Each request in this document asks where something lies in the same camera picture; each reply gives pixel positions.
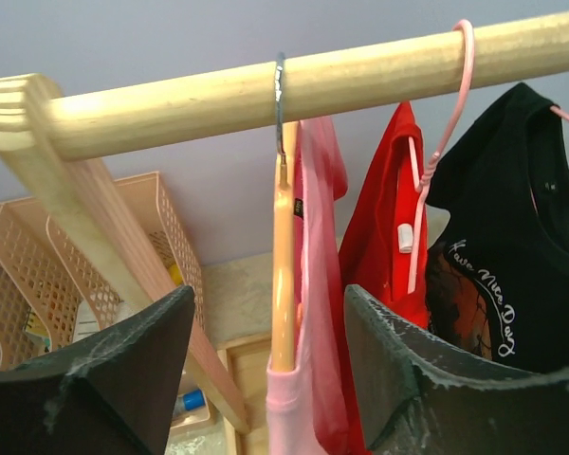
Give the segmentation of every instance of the pink clothing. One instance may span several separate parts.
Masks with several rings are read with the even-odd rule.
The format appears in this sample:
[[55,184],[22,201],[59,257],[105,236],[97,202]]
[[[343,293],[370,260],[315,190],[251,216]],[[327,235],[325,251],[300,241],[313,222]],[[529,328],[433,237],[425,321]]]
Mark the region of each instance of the pink clothing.
[[295,191],[303,200],[303,220],[296,216],[302,239],[295,248],[296,296],[303,322],[295,370],[267,368],[269,453],[343,455],[348,422],[331,307],[342,307],[334,201],[347,191],[347,177],[330,118],[301,122],[297,156]]

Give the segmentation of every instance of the plastic basket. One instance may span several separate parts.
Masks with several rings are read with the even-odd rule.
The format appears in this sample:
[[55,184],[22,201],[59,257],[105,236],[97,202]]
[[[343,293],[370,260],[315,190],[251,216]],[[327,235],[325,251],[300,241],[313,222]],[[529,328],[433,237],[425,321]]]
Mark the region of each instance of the plastic basket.
[[46,218],[34,200],[4,204],[0,264],[44,324],[55,351],[71,343],[81,295],[43,235]]
[[28,301],[0,264],[0,370],[39,353],[41,347],[24,333],[28,310]]
[[[202,271],[171,198],[158,173],[116,182],[124,201],[148,235],[166,268],[177,264],[184,284],[195,294],[195,317],[204,329]],[[69,240],[57,223],[48,219],[46,233],[80,294],[88,301],[100,328],[116,320],[120,298],[95,267]]]

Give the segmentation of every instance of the bottle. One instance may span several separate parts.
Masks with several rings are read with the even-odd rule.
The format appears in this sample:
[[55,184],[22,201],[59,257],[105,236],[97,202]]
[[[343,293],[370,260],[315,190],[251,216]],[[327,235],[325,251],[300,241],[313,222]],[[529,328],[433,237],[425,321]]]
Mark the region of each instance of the bottle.
[[173,418],[189,410],[197,410],[205,406],[205,397],[200,389],[177,396],[174,402]]

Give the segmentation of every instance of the wooden clothes rack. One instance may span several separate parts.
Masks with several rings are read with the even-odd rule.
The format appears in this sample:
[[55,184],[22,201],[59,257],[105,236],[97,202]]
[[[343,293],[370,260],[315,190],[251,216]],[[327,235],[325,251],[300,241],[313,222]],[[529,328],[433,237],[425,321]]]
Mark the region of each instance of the wooden clothes rack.
[[[569,71],[569,12],[475,29],[473,87]],[[463,36],[441,33],[286,61],[284,121],[458,89]],[[137,309],[174,288],[101,157],[274,122],[274,63],[73,97],[38,74],[0,79],[0,157]],[[245,404],[194,323],[186,370],[248,431]]]

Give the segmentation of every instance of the red shirt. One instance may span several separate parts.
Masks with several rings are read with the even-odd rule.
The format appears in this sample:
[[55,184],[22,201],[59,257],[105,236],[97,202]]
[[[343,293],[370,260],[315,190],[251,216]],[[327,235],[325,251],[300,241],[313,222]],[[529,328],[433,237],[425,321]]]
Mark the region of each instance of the red shirt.
[[[410,253],[398,250],[398,226],[413,227],[419,193],[413,186],[409,137],[417,153],[419,175],[423,172],[423,141],[408,102],[401,103],[377,147],[357,206],[340,247],[341,283],[359,284],[401,317],[427,328],[424,271],[427,260],[427,225],[424,211],[415,292],[408,295]],[[350,366],[343,311],[333,311],[341,382],[350,424],[349,447],[353,455],[365,449]]]

